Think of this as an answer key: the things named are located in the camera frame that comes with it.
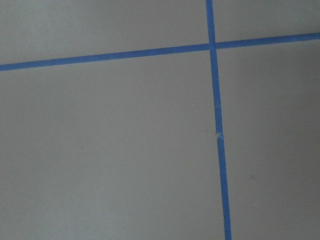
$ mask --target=blue painter's tape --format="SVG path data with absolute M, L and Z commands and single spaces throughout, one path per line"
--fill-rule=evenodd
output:
M 138 58 L 138 57 L 146 57 L 146 56 L 165 55 L 165 54 L 188 53 L 188 52 L 197 52 L 197 51 L 205 51 L 205 50 L 209 50 L 209 44 L 207 43 L 187 45 L 187 46 L 174 46 L 174 47 L 147 49 L 147 50 L 137 50 L 137 51 L 106 53 L 106 54 L 89 55 L 89 56 L 75 56 L 75 57 L 57 58 L 57 59 L 50 59 L 50 60 L 11 63 L 11 64 L 0 65 L 0 71 L 29 69 L 29 68 L 48 67 L 48 66 L 67 65 L 67 64 L 89 63 L 89 62 L 108 61 L 108 60 L 116 60 L 116 59 L 129 59 L 129 58 Z
M 224 237 L 225 237 L 225 240 L 232 240 L 228 181 L 227 181 L 227 167 L 226 167 L 226 156 L 225 156 L 225 140 L 224 140 L 224 132 L 223 132 L 223 124 L 222 124 L 222 109 L 221 109 L 219 74 L 218 74 L 218 58 L 217 58 L 217 51 L 215 46 L 215 23 L 214 23 L 214 10 L 213 10 L 212 0 L 206 0 L 206 16 L 207 16 L 207 24 L 208 24 L 211 77 L 212 77 L 212 86 L 213 86 L 215 131 L 218 136 L 217 147 L 218 147 L 219 170 L 220 170 L 222 210 L 223 210 L 223 220 L 224 220 Z
M 215 48 L 229 49 L 229 48 L 239 48 L 239 47 L 247 47 L 247 46 L 266 45 L 266 44 L 281 44 L 281 43 L 291 43 L 291 42 L 310 41 L 310 40 L 320 40 L 320 33 L 265 37 L 265 38 L 255 38 L 255 39 L 237 40 L 237 41 L 223 41 L 223 42 L 216 42 Z

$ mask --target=gray surface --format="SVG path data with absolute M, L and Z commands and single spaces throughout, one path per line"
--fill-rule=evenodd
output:
M 207 42 L 204 0 L 0 0 L 0 64 Z
M 207 51 L 0 79 L 1 240 L 223 239 Z
M 213 0 L 216 41 L 320 32 L 319 0 Z
M 319 239 L 320 42 L 218 60 L 233 239 Z

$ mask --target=blue tape strip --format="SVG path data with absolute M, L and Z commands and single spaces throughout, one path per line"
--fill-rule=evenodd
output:
M 211 42 L 210 44 L 214 44 L 215 49 L 228 49 L 228 48 L 310 41 L 310 40 L 320 40 L 320 33 L 266 37 L 266 38 L 256 38 L 256 39 L 237 40 L 237 41 L 224 41 L 224 42 L 216 42 L 216 43 Z M 17 69 L 29 69 L 29 68 L 48 67 L 48 66 L 56 66 L 56 65 L 89 63 L 89 62 L 108 61 L 108 60 L 116 60 L 116 59 L 129 59 L 129 58 L 157 56 L 157 55 L 165 55 L 165 54 L 189 53 L 189 52 L 197 52 L 197 51 L 205 51 L 205 50 L 209 50 L 208 43 L 187 45 L 187 46 L 155 48 L 155 49 L 147 49 L 147 50 L 137 50 L 137 51 L 106 53 L 106 54 L 88 55 L 88 56 L 75 56 L 75 57 L 66 57 L 66 58 L 57 58 L 57 59 L 39 60 L 39 61 L 18 62 L 18 63 L 0 65 L 0 72 L 17 70 Z
M 229 193 L 228 193 L 228 182 L 227 182 L 227 167 L 226 167 L 226 156 L 225 156 L 225 140 L 224 140 L 224 132 L 223 132 L 223 126 L 222 126 L 222 109 L 221 109 L 219 74 L 218 74 L 218 58 L 217 58 L 217 51 L 215 46 L 215 22 L 214 22 L 214 9 L 213 9 L 212 0 L 206 0 L 206 16 L 207 16 L 207 24 L 208 24 L 211 76 L 212 76 L 212 86 L 213 86 L 215 131 L 218 136 L 217 147 L 218 147 L 218 157 L 219 157 L 222 209 L 223 209 L 223 219 L 224 219 L 224 237 L 225 237 L 225 240 L 232 240 Z
M 290 35 L 290 36 L 276 36 L 276 37 L 265 37 L 265 38 L 256 38 L 256 39 L 247 39 L 247 40 L 216 42 L 215 48 L 229 49 L 229 48 L 239 48 L 239 47 L 247 47 L 247 46 L 266 45 L 266 44 L 281 44 L 281 43 L 310 41 L 310 40 L 320 40 L 320 33 L 309 33 L 309 34 Z
M 207 43 L 187 45 L 187 46 L 174 46 L 174 47 L 147 49 L 147 50 L 137 50 L 137 51 L 106 53 L 106 54 L 89 55 L 89 56 L 75 56 L 75 57 L 57 58 L 57 59 L 50 59 L 50 60 L 11 63 L 11 64 L 0 65 L 0 71 L 88 63 L 88 62 L 107 61 L 107 60 L 116 60 L 116 59 L 129 59 L 129 58 L 138 58 L 138 57 L 146 57 L 146 56 L 165 55 L 165 54 L 188 53 L 188 52 L 197 52 L 197 51 L 205 51 L 205 50 L 209 50 L 209 44 Z

